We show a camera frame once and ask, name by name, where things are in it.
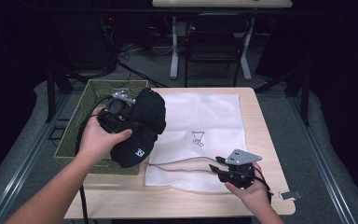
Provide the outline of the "grey metal table clip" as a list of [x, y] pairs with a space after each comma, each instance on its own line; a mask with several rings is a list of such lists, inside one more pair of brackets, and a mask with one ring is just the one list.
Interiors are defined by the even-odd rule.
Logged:
[[283, 200], [295, 201], [297, 199], [302, 198], [302, 194], [300, 191], [286, 191], [280, 192], [279, 197]]

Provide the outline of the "grey floor rail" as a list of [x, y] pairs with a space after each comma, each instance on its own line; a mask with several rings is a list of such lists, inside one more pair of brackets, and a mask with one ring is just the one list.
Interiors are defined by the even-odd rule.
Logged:
[[314, 160], [315, 166], [321, 176], [324, 186], [328, 192], [329, 198], [333, 205], [336, 208], [337, 214], [341, 220], [342, 224], [358, 224], [358, 221], [355, 219], [354, 213], [349, 207], [347, 200], [344, 198], [344, 194], [336, 179], [333, 176], [333, 173], [322, 153], [321, 147], [317, 142], [317, 139], [310, 126], [307, 126], [305, 121], [300, 115], [300, 104], [296, 98], [288, 98], [289, 105], [292, 110], [295, 112], [295, 117], [299, 126], [301, 127], [303, 133], [306, 135], [307, 140], [310, 144], [310, 154]]
[[47, 100], [39, 98], [33, 114], [0, 166], [0, 224], [55, 176], [62, 165], [54, 160], [61, 140], [48, 140], [58, 119], [70, 119], [79, 96], [63, 95], [46, 123]]

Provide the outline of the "dark equipment cabinet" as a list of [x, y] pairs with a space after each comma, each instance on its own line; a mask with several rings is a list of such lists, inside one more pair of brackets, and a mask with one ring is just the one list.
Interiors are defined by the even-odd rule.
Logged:
[[117, 54], [107, 42], [99, 16], [59, 14], [53, 20], [75, 70], [116, 69]]

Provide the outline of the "person's right hand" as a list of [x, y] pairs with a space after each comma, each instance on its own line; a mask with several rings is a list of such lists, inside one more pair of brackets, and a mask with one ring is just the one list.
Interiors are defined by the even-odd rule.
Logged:
[[267, 189], [260, 181], [255, 180], [247, 189], [238, 189], [231, 183], [226, 183], [225, 187], [234, 195], [239, 197], [242, 203], [253, 213], [253, 209], [261, 203], [269, 203]]

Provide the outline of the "green woven basket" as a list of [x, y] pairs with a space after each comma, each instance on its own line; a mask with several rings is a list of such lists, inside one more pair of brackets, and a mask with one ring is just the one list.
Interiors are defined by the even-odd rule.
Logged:
[[[76, 155], [76, 140], [79, 128], [85, 120], [88, 113], [99, 103], [99, 106], [105, 105], [101, 102], [107, 95], [117, 91], [124, 91], [131, 98], [148, 86], [146, 80], [98, 80], [91, 79], [86, 85], [76, 109], [70, 118], [66, 130], [63, 133], [61, 142], [54, 154], [54, 160], [59, 164], [66, 166]], [[107, 156], [99, 161], [92, 169], [92, 174], [104, 175], [138, 175], [140, 165], [136, 164], [130, 168], [122, 168], [117, 162]]]

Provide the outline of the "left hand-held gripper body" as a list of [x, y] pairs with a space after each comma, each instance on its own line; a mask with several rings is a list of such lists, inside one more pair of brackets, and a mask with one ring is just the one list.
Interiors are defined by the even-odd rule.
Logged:
[[130, 112], [135, 103], [136, 100], [124, 91], [113, 93], [97, 116], [100, 126], [108, 133], [135, 130], [138, 123], [130, 121]]

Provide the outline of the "black metal stand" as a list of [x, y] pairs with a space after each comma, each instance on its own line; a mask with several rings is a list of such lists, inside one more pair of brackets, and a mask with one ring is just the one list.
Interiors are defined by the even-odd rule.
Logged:
[[56, 100], [55, 100], [55, 88], [64, 94], [69, 94], [73, 91], [73, 86], [69, 81], [69, 78], [74, 78], [83, 84], [87, 84], [89, 80], [86, 77], [82, 77], [78, 73], [63, 65], [54, 65], [50, 68], [47, 74], [47, 87], [48, 87], [48, 117], [46, 123], [49, 123], [56, 113]]
[[284, 90], [287, 97], [296, 97], [301, 91], [300, 101], [300, 117], [306, 126], [309, 122], [309, 103], [310, 103], [310, 72], [307, 68], [295, 68], [284, 75], [268, 81], [266, 84], [255, 89], [256, 93], [261, 93], [271, 89], [272, 87], [288, 80], [288, 84]]

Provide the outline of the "black chair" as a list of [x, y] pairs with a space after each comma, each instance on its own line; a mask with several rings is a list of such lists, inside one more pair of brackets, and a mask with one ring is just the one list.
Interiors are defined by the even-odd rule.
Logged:
[[241, 56], [252, 20], [240, 13], [200, 13], [186, 22], [185, 86], [189, 63], [236, 64], [237, 84]]

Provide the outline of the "black garment with white logo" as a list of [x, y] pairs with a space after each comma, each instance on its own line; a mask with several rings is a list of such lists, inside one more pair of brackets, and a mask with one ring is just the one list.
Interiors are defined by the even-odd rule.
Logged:
[[145, 88], [139, 92], [135, 101], [130, 121], [138, 125], [127, 140], [116, 144], [110, 152], [112, 161], [122, 168], [144, 161], [166, 127], [165, 101], [157, 92]]

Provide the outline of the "white cloth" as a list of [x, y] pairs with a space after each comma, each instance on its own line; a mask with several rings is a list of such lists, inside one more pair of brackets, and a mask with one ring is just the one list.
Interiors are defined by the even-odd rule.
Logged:
[[166, 128], [148, 158], [145, 185], [226, 194], [210, 164], [245, 150], [240, 97], [218, 93], [164, 93]]

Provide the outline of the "black floor bracket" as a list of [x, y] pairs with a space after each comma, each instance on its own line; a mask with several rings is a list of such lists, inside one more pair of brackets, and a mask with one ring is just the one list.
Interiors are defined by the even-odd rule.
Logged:
[[68, 122], [69, 119], [58, 119], [57, 123], [53, 126], [52, 131], [48, 135], [48, 140], [61, 140]]

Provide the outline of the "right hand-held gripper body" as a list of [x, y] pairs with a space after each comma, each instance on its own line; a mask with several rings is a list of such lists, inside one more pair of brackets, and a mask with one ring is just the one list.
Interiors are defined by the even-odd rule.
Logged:
[[227, 159], [227, 173], [225, 175], [217, 175], [221, 182], [229, 182], [237, 188], [247, 189], [254, 183], [255, 179], [260, 180], [255, 175], [253, 163], [261, 161], [261, 156], [240, 149], [234, 149], [225, 159]]

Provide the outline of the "person's left hand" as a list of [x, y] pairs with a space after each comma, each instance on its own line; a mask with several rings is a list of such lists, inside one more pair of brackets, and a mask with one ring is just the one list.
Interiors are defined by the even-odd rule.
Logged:
[[83, 162], [96, 164], [105, 158], [115, 145], [127, 140], [132, 135], [132, 130], [128, 129], [120, 133], [108, 133], [105, 131], [97, 117], [103, 109], [95, 108], [85, 126], [81, 137], [77, 158]]

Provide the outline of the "background table with white legs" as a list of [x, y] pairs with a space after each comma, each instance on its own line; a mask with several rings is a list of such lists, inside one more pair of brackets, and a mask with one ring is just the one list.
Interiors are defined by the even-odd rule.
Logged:
[[[152, 0], [153, 7], [226, 7], [234, 8], [254, 8], [256, 11], [260, 8], [290, 8], [293, 6], [292, 0]], [[252, 36], [255, 19], [252, 19], [250, 34], [246, 36], [244, 52], [241, 55], [241, 69], [245, 80], [251, 80], [252, 75], [246, 59], [247, 49]], [[177, 18], [172, 16], [172, 63], [170, 79], [178, 78], [178, 35], [177, 35]]]

